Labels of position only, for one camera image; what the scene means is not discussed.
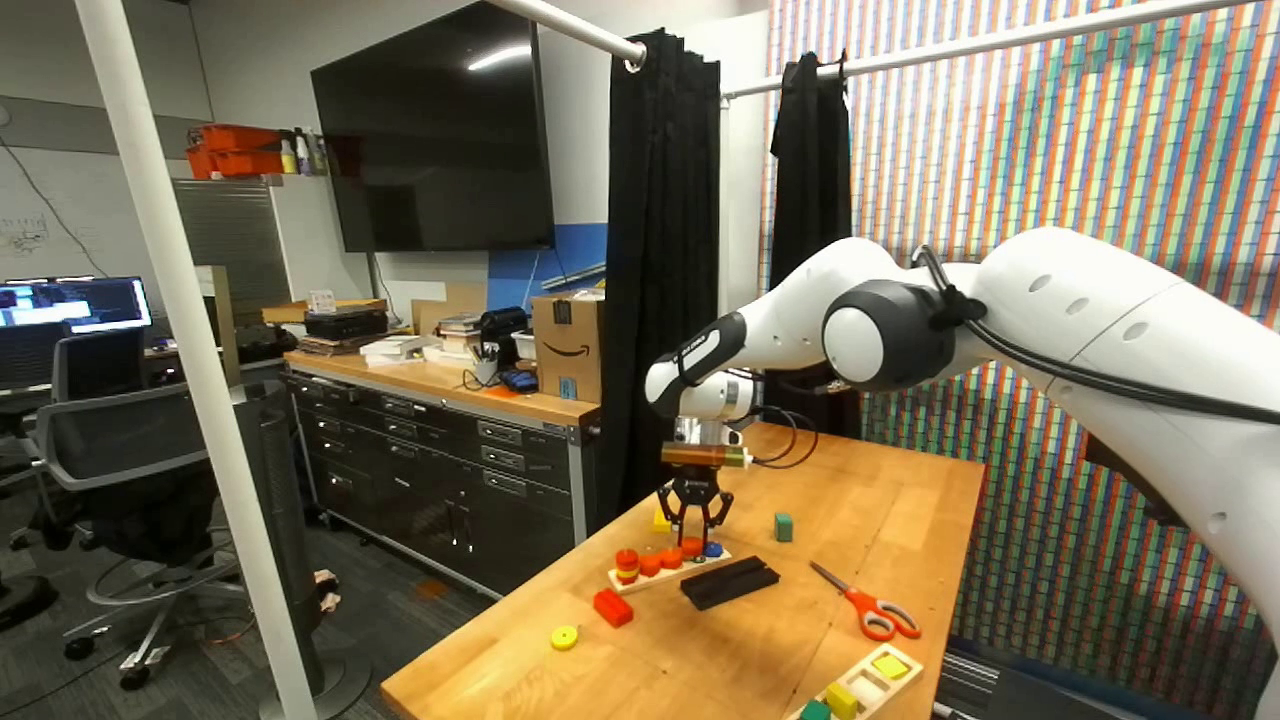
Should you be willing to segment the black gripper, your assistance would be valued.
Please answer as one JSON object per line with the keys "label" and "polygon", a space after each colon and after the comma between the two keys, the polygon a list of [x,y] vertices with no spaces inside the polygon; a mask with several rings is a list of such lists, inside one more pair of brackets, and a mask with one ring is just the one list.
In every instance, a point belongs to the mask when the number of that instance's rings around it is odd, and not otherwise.
{"label": "black gripper", "polygon": [[659,468],[668,481],[657,500],[659,512],[679,523],[686,506],[696,506],[706,523],[718,523],[732,506],[732,495],[715,482],[715,471],[732,464],[735,453],[726,444],[674,444],[659,449]]}

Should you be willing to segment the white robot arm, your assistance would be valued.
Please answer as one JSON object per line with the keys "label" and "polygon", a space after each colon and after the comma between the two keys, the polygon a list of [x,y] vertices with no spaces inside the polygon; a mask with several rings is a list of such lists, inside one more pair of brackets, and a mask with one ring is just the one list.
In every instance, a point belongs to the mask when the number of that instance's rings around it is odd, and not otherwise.
{"label": "white robot arm", "polygon": [[1280,331],[1106,240],[1031,229],[974,263],[835,240],[659,355],[644,401],[682,403],[718,368],[826,368],[889,392],[989,358],[1137,468],[1280,616]]}

